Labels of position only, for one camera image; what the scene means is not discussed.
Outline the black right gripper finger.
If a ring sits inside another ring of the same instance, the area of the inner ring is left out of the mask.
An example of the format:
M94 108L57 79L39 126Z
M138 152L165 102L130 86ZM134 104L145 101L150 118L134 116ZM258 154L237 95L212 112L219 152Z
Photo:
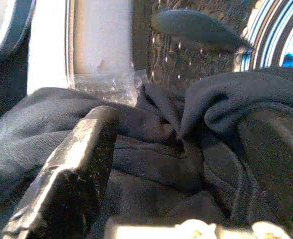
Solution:
M2 239L84 239L99 216L118 123L110 106L79 120L30 184Z

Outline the dark grey cloth garment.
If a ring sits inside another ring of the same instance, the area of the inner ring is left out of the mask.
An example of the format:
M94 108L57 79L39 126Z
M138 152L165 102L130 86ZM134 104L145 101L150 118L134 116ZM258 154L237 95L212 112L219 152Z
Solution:
M266 68L207 77L180 94L145 84L135 107L62 88L24 98L0 118L0 239L48 157L98 106L115 108L119 123L85 238L103 238L112 217L293 227L293 69Z

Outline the white washer door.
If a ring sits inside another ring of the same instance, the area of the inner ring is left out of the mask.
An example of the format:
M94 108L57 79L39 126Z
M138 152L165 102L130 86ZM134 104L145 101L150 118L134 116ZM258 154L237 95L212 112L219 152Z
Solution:
M21 45L35 4L36 0L0 0L0 61Z

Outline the grey drum paddle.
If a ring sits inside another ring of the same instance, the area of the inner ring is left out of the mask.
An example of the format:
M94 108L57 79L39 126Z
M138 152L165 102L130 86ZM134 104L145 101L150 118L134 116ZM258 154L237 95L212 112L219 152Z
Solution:
M157 32L214 48L232 52L241 47L252 48L248 41L242 39L222 21L200 11L185 9L160 11L152 16L151 25Z

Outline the steel washer drum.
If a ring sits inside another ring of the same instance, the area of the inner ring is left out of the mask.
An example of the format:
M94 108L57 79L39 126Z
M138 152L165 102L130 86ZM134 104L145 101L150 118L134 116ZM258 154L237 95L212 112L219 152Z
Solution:
M163 34L151 18L166 10L195 10L226 24L248 46L222 49ZM293 69L293 0L133 0L133 67L147 81L187 86L224 72Z

